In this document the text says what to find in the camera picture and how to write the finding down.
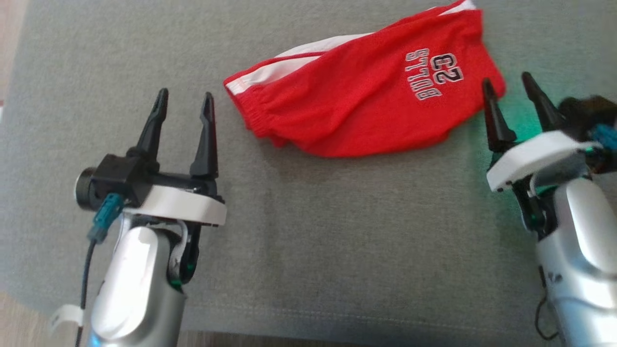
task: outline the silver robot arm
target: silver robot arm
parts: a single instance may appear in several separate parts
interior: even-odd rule
[[[88,234],[93,243],[104,241],[111,221],[122,213],[114,255],[92,310],[90,347],[175,346],[186,302],[182,285],[193,277],[201,229],[226,221],[215,182],[212,95],[205,96],[203,129],[189,175],[159,172],[156,157],[167,98],[167,90],[161,90],[136,147],[125,157],[108,154],[77,180],[78,205],[99,211]],[[110,197],[122,207],[106,207]],[[100,217],[103,210],[116,213]],[[86,261],[86,279],[88,266]]]
[[[554,193],[557,227],[536,246],[549,306],[567,346],[617,344],[617,217],[578,178]]]
[[[492,191],[514,192],[524,226],[538,236],[546,297],[536,329],[545,340],[559,336],[564,346],[617,345],[617,217],[591,176],[617,170],[617,105],[566,99],[558,110],[530,74],[523,83],[543,133],[516,142],[484,82],[494,153],[487,180]],[[544,303],[558,326],[554,334],[538,326]]]

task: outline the white stripe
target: white stripe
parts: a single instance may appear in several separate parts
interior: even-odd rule
[[[453,13],[457,13],[457,12],[461,12],[465,10],[475,10],[475,9],[476,9],[476,6],[473,4],[473,2],[471,2],[471,0],[465,0],[460,5],[453,7],[440,15],[453,14]]]
[[[319,56],[303,57],[279,61],[270,65],[262,66],[259,69],[240,76],[227,83],[225,86],[231,94],[238,95],[245,92],[251,86],[265,85],[289,75],[304,65],[316,60]]]
[[[295,56],[296,54],[303,53],[327,52],[351,40],[355,40],[357,38],[361,38],[370,34],[372,33],[334,36],[320,41],[302,44],[298,47],[294,47],[288,51],[277,55],[275,58]]]

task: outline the gray cushion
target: gray cushion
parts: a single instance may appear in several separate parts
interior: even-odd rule
[[[162,169],[187,172],[203,95],[216,99],[228,224],[204,233],[184,328],[417,346],[542,345],[534,238],[492,194],[481,116],[438,146],[327,160],[256,140],[222,81],[293,46],[377,30],[444,0],[30,0],[0,124],[2,285],[46,314],[77,303],[92,214],[75,177],[134,145],[170,90]],[[617,99],[617,2],[477,0],[509,87]],[[615,176],[600,184],[617,202]],[[96,248],[91,293],[117,231]]]

